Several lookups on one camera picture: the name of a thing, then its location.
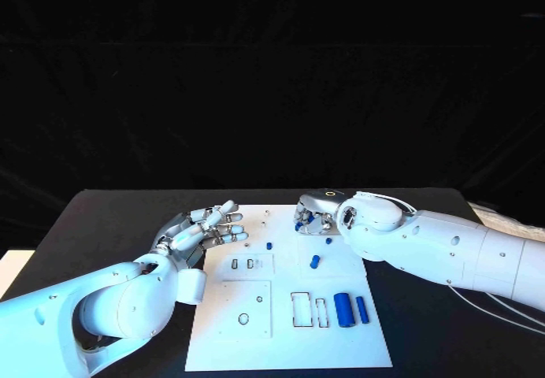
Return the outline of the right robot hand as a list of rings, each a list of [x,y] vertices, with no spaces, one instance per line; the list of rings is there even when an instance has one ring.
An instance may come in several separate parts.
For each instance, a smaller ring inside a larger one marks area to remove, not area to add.
[[[337,235],[337,215],[348,196],[334,189],[312,189],[298,198],[294,224],[301,235]]]

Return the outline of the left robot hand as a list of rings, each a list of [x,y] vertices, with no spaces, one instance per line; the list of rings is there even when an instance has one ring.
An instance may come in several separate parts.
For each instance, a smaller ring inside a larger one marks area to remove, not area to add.
[[[162,255],[178,271],[191,269],[210,248],[247,238],[243,226],[236,224],[242,218],[232,200],[177,214],[155,234],[151,252]]]

